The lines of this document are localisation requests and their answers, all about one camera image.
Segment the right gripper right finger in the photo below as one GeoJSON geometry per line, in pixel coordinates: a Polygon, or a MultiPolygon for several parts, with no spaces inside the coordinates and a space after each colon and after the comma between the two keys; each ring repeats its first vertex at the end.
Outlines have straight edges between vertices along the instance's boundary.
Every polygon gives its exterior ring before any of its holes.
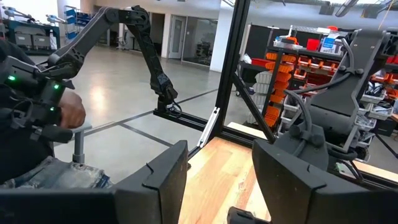
{"type": "Polygon", "coordinates": [[[273,224],[398,224],[398,190],[368,190],[260,139],[252,160],[273,224]]]}

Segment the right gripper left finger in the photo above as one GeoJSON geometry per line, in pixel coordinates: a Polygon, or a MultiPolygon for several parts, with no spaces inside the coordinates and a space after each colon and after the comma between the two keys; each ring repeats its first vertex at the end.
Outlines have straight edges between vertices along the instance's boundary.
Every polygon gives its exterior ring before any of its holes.
{"type": "Polygon", "coordinates": [[[0,224],[178,224],[187,156],[180,140],[108,189],[0,190],[0,224]]]}

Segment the person's hand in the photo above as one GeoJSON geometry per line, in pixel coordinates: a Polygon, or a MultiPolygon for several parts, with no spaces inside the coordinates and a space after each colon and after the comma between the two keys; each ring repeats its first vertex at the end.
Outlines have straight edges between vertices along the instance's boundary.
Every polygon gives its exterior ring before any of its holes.
{"type": "Polygon", "coordinates": [[[65,91],[58,106],[61,109],[61,127],[74,129],[85,122],[86,111],[82,99],[76,93],[65,91]]]}

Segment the shelf with orange bins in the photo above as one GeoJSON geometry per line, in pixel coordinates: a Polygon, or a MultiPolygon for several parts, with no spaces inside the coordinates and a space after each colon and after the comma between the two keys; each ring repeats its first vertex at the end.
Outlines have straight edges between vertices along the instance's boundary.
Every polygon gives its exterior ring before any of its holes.
{"type": "Polygon", "coordinates": [[[249,25],[239,77],[271,131],[287,129],[299,110],[297,103],[288,101],[286,90],[309,88],[300,97],[313,96],[337,71],[345,42],[349,34],[337,27],[323,32],[314,27],[249,25]]]}

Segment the person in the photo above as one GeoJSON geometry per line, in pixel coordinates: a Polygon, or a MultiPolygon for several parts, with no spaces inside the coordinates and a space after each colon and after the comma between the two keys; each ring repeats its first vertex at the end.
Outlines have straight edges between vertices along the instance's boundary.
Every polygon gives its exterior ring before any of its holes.
{"type": "MultiPolygon", "coordinates": [[[[35,63],[16,44],[0,40],[0,63],[11,56],[35,63]]],[[[0,108],[11,103],[10,90],[0,87],[0,108]]],[[[12,129],[0,118],[0,188],[3,189],[107,189],[113,186],[104,170],[54,157],[53,143],[30,138],[28,129],[12,129]]]]}

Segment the glass door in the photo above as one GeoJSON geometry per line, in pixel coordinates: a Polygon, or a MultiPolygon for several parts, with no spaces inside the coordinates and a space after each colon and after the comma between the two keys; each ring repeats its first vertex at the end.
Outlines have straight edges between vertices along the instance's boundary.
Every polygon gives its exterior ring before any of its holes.
{"type": "Polygon", "coordinates": [[[186,17],[176,15],[171,16],[168,58],[182,59],[186,24],[186,17]]]}

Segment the blue storage rack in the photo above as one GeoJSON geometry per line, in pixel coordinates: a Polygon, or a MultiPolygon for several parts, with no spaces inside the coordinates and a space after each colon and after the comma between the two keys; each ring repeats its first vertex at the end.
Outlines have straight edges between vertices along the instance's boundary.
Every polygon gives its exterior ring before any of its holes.
{"type": "Polygon", "coordinates": [[[64,6],[63,11],[65,16],[65,38],[67,41],[70,41],[78,34],[78,28],[76,27],[76,8],[64,6]]]}

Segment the blue workstation table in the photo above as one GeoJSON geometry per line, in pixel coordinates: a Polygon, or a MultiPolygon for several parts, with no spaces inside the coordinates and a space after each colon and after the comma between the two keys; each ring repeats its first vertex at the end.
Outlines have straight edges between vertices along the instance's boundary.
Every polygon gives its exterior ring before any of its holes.
{"type": "Polygon", "coordinates": [[[60,29],[56,23],[65,20],[55,15],[45,15],[48,24],[14,7],[0,8],[0,40],[8,40],[28,55],[50,55],[61,47],[60,29]]]}

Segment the silver frame bracket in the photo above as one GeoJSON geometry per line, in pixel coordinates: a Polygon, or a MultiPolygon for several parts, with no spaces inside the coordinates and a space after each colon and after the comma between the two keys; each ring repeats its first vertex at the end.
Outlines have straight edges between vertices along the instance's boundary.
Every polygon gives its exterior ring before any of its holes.
{"type": "Polygon", "coordinates": [[[220,112],[220,108],[214,107],[214,110],[212,111],[211,116],[209,117],[209,120],[208,120],[199,140],[198,140],[197,147],[203,148],[207,144],[210,134],[211,134],[211,132],[215,126],[216,120],[219,116],[219,112],[220,112]]]}

